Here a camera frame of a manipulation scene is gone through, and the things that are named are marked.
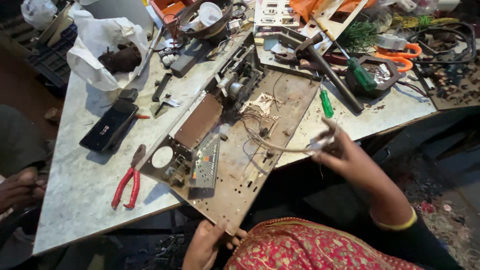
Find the smartphone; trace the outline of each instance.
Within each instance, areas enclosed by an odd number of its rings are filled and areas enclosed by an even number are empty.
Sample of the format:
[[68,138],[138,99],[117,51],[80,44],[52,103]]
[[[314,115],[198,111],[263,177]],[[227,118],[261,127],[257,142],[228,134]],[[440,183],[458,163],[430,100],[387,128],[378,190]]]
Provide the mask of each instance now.
[[80,145],[97,153],[104,152],[119,138],[122,131],[128,128],[137,111],[137,105],[117,99],[80,141]]

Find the screwdriver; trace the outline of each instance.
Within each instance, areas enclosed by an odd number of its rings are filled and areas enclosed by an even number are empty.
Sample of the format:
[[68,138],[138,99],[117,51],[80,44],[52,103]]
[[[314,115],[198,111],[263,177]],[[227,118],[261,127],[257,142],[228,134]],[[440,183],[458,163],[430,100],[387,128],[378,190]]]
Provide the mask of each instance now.
[[319,21],[313,13],[310,13],[310,18],[315,21],[317,26],[327,35],[327,37],[335,44],[335,46],[345,55],[347,58],[347,67],[351,71],[353,71],[353,75],[358,80],[358,82],[363,86],[366,91],[372,91],[377,87],[377,83],[373,79],[372,75],[368,73],[366,69],[364,69],[359,60],[355,57],[349,57],[347,52],[338,44],[336,39],[330,34],[330,31]]
[[322,84],[323,81],[324,78],[322,77],[322,79],[320,80],[320,84],[318,85],[318,88],[320,89],[320,99],[322,100],[322,108],[324,110],[325,117],[332,118],[333,108],[332,104],[330,103],[330,99],[328,98],[327,90],[324,89],[324,85]]

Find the green wire bundle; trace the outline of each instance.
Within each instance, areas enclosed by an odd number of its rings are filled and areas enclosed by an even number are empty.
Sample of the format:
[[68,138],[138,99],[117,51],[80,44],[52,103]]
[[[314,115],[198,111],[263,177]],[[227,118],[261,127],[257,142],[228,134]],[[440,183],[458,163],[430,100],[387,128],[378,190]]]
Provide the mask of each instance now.
[[365,51],[374,45],[377,27],[369,22],[352,22],[336,39],[348,52]]

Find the pliers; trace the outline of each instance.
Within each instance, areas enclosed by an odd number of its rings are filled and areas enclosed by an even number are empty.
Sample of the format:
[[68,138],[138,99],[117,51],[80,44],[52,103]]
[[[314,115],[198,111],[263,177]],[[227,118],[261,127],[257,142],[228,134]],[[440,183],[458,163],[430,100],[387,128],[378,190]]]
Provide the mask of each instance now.
[[137,201],[138,191],[140,190],[140,172],[135,170],[135,166],[140,162],[140,160],[145,156],[145,145],[140,145],[133,155],[132,162],[130,163],[130,168],[128,169],[125,176],[120,180],[120,184],[117,187],[117,191],[115,191],[115,195],[112,200],[112,207],[115,209],[120,203],[121,194],[123,193],[123,189],[127,185],[128,181],[133,176],[133,188],[132,188],[132,195],[130,196],[130,202],[128,204],[124,204],[126,208],[133,209],[135,207],[135,202]]

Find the white plastic bag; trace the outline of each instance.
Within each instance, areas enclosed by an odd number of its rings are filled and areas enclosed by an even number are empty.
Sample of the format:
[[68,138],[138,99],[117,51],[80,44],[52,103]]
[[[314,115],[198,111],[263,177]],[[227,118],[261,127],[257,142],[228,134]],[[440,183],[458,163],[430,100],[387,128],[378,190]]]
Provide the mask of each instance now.
[[51,0],[24,0],[20,8],[25,21],[37,30],[45,30],[57,13]]
[[93,87],[104,91],[124,88],[138,74],[140,66],[133,72],[112,75],[98,61],[98,57],[107,51],[118,51],[118,44],[130,41],[137,46],[142,62],[148,50],[147,35],[139,25],[127,18],[94,19],[88,11],[75,11],[74,22],[78,27],[78,36],[73,47],[67,52],[67,62],[71,70]]

